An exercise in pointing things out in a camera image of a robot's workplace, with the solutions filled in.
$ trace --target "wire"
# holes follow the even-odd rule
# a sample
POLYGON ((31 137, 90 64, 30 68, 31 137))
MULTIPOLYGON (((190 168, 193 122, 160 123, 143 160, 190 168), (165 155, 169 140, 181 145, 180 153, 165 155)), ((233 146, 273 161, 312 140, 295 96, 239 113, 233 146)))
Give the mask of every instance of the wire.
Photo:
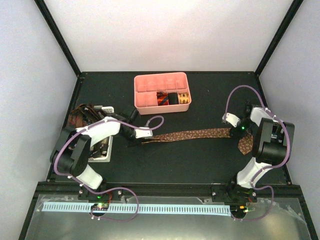
MULTIPOLYGON (((158 129, 159 127, 162 126, 162 124, 164 124, 164 117, 163 116, 154 116, 152 118, 150 118, 147 122, 146 122, 146 126, 148 127, 149 126, 149 123, 153 120, 153 119, 157 119, 157 118, 160 118, 161 119, 161 122, 160 124, 158 124, 157 126, 155 127, 152 127, 152 128, 141 128, 141 127, 137 127, 137 126, 134 126, 134 125, 131 125, 129 123, 126 123, 126 122, 123 122, 123 121, 120 121, 120 120, 113 120, 113 119, 108 119, 107 122, 117 122, 117 123, 120 123, 122 125, 126 125, 128 127, 131 127, 133 129, 139 129, 139 130, 143 130, 143 131, 152 131, 152 130, 155 130, 155 129, 158 129)), ((100 124, 104 124, 106 123, 105 120, 101 120, 99 122, 96 122, 94 124, 91 124, 90 126, 88 126, 88 130, 91 129, 91 128, 94 128, 100 124)), ((59 151, 58 155, 56 156, 55 158, 55 161, 54 161, 54 164, 53 164, 53 170, 55 172, 55 174, 57 175, 60 175, 60 176, 69 176, 71 177, 74 181, 78 182, 79 184, 83 185, 83 187, 85 187, 90 193, 92 194, 96 194, 96 195, 100 195, 100 194, 106 194, 106 193, 109 193, 109 192, 112 192, 112 191, 115 191, 115 190, 125 190, 125 191, 128 191, 130 193, 132 193, 132 195, 134 196, 135 200, 136 200, 136 211, 135 213, 133 214, 132 217, 128 218, 128 219, 124 219, 124 220, 119 220, 119 219, 113 219, 113 218, 109 218, 109 217, 103 217, 103 216, 100 216, 100 217, 97 217, 97 216, 94 216, 93 215, 93 211, 91 211, 90 215, 92 217, 92 219, 94 218, 98 218, 98 220, 100 219, 104 219, 104 220, 110 220, 110 221, 114 221, 114 222, 119 222, 119 223, 123 223, 123 222, 128 222, 132 219, 134 219, 137 214, 138 214, 138 211, 139 211, 139 200, 138 200, 138 196, 134 193, 134 191, 132 191, 131 189, 129 188, 126 188, 126 187, 114 187, 114 188, 110 188, 108 190, 105 190, 105 191, 99 191, 99 192, 96 192, 94 190, 92 190, 89 186, 87 186, 86 184, 84 184, 83 182, 81 182, 80 180, 78 180, 77 178, 75 178, 74 176, 68 174, 68 173, 62 173, 62 172, 59 172, 58 171, 58 162, 60 160, 60 157, 62 156, 62 154, 64 153, 64 151, 66 150, 66 148, 71 144, 71 142, 76 139, 80 134, 82 134, 83 132, 86 132, 87 129, 82 129, 78 132, 76 132, 72 137, 70 137, 70 139, 63 145, 63 147, 61 148, 61 150, 59 151)))
POLYGON ((275 165, 275 166, 265 166, 263 168, 261 168, 251 179, 251 187, 256 190, 256 191, 260 191, 260 190, 263 190, 263 189, 267 189, 269 188, 271 190, 271 204, 268 208, 268 210, 266 211, 265 214, 263 214, 262 216, 259 216, 259 217, 256 217, 256 218, 252 218, 252 219, 242 219, 242 218, 237 218, 235 216, 233 216, 233 214, 231 213, 231 217, 234 219, 234 220, 237 220, 237 221, 241 221, 241 222, 254 222, 254 221, 258 221, 260 219, 263 219, 265 216, 267 216, 271 209, 272 209, 272 206, 274 204, 274 196, 275 196, 275 191, 273 189, 272 186, 270 185, 266 185, 266 186, 262 186, 262 187, 255 187, 254 186, 254 181, 255 179, 259 176, 260 173, 262 173, 264 170, 266 169, 277 169, 277 168, 281 168, 283 165, 285 165, 290 157, 290 148, 291 148, 291 144, 290 144, 290 139, 289 139, 289 134, 288 134, 288 131, 287 131, 287 128, 286 126, 284 125, 284 123, 276 116, 274 115, 269 109, 266 108, 266 106, 264 105, 263 101, 262 101, 262 98, 261 96, 259 95, 259 93, 257 92, 257 90, 255 90, 252 86, 249 86, 249 85, 239 85, 237 87, 235 87, 229 94, 228 96, 228 99, 226 101, 226 106, 225 106, 225 113, 224 113, 224 120, 226 120, 226 116, 227 116, 227 112, 228 112, 228 106, 229 106, 229 101, 230 101, 230 98, 232 96, 232 94, 237 90, 237 89, 240 89, 240 88, 248 88, 248 89, 251 89, 252 91, 254 91, 254 93, 257 95, 257 97, 259 98, 259 101, 260 101, 260 104, 262 106, 262 108, 265 110, 265 112, 271 117, 273 118, 274 120, 276 120, 277 122, 279 122, 279 124, 281 125, 282 129, 283 129, 283 132, 284 132, 284 135, 285 135, 285 139, 286 139, 286 154, 285 154, 285 157, 283 159, 283 161, 278 164, 278 165, 275 165))

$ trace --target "black metal frame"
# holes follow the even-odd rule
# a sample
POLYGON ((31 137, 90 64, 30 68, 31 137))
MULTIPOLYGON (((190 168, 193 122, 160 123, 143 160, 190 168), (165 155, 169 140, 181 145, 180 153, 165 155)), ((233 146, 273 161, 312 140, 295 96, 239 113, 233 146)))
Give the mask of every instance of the black metal frame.
MULTIPOLYGON (((65 54, 67 60, 69 61, 75 75, 77 76, 77 82, 72 94, 72 98, 70 104, 68 106, 67 114, 64 120, 63 126, 66 125, 69 112, 74 109, 76 101, 78 99, 78 95, 84 80, 75 59, 73 58, 61 32, 58 29, 52 15, 50 14, 44 0, 34 0, 40 9, 44 19, 49 25, 54 37, 59 43, 63 53, 65 54)), ((262 73, 264 67, 269 61, 271 55, 275 51, 278 43, 280 42, 282 36, 284 35, 286 29, 288 28, 290 22, 294 18, 297 13, 300 5, 303 0, 293 0, 289 10, 287 11, 284 19, 282 20, 277 32, 275 33, 268 49, 266 50, 260 64, 258 65, 256 71, 254 72, 256 81, 259 86, 259 90, 262 93, 262 100, 264 104, 267 106, 267 100, 265 95, 263 94, 262 86, 259 80, 259 76, 262 73)), ((287 179, 287 185, 273 185, 276 198, 297 198, 299 200, 305 221, 307 223, 307 227, 311 236, 311 239, 318 240, 318 236, 312 222, 304 195, 299 185, 292 185, 292 181, 287 169, 287 166, 283 168, 284 175, 287 179)), ((78 195, 79 193, 79 185, 75 182, 55 182, 55 176, 52 173, 52 167, 49 169, 47 178, 45 182, 39 182, 34 196, 32 198, 29 210, 27 212, 27 216, 25 222, 22 227, 22 231, 19 239, 23 240, 26 237, 28 227, 30 225, 32 215, 38 200, 39 195, 78 195)), ((138 196, 166 196, 166 197, 200 197, 200 198, 210 198, 212 197, 212 187, 214 188, 225 188, 224 184, 211 185, 211 184, 128 184, 128 183, 117 183, 117 184, 108 184, 108 188, 113 187, 127 187, 132 189, 138 196)), ((262 190, 257 193, 257 197, 269 198, 270 192, 268 190, 262 190)))

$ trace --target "white slotted strip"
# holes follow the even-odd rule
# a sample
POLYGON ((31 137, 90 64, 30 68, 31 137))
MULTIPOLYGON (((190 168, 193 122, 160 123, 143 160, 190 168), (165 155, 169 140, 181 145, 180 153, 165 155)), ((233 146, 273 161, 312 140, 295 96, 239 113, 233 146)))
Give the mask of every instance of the white slotted strip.
MULTIPOLYGON (((89 213, 94 203, 87 202, 45 202, 43 212, 89 213)), ((95 210, 94 213, 134 214, 137 205, 132 203, 111 203, 108 210, 95 210)), ((230 216, 228 205, 192 204, 139 204, 139 214, 188 214, 230 216)))

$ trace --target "black beam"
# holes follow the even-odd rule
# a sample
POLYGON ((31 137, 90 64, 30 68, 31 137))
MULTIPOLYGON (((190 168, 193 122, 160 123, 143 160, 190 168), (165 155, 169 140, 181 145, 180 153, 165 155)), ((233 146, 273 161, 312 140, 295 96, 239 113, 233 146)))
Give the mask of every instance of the black beam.
POLYGON ((276 31, 269 47, 267 48, 261 62, 259 63, 259 66, 257 67, 257 69, 254 72, 257 76, 260 76, 260 74, 264 70, 265 66, 267 65, 267 62, 271 58, 271 55, 274 53, 278 43, 280 42, 281 38, 285 34, 288 26, 290 25, 292 19, 296 15, 296 13, 297 13, 297 11, 303 1, 304 0, 293 0, 291 6, 289 7, 287 13, 285 14, 285 16, 282 20, 278 30, 276 31))
POLYGON ((54 18, 52 17, 46 3, 44 0, 34 0, 36 5, 38 6, 40 12, 42 13, 46 23, 48 24, 49 28, 51 29, 55 39, 57 40, 58 44, 60 45, 66 59, 69 61, 75 75, 78 77, 81 74, 81 71, 74 59, 74 57, 72 56, 66 41, 64 40, 54 18))

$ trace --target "brown cloth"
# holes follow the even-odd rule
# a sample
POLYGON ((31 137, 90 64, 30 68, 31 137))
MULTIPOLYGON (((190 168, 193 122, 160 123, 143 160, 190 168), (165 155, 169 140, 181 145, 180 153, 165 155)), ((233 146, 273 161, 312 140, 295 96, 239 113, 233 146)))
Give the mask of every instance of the brown cloth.
MULTIPOLYGON (((179 131, 153 136, 152 138, 148 139, 148 141, 143 142, 143 144, 175 142, 189 139, 230 138, 229 131, 230 128, 209 128, 192 131, 179 131)), ((246 155, 251 152, 253 144, 253 136, 246 135, 245 137, 239 140, 238 148, 243 155, 246 155)))

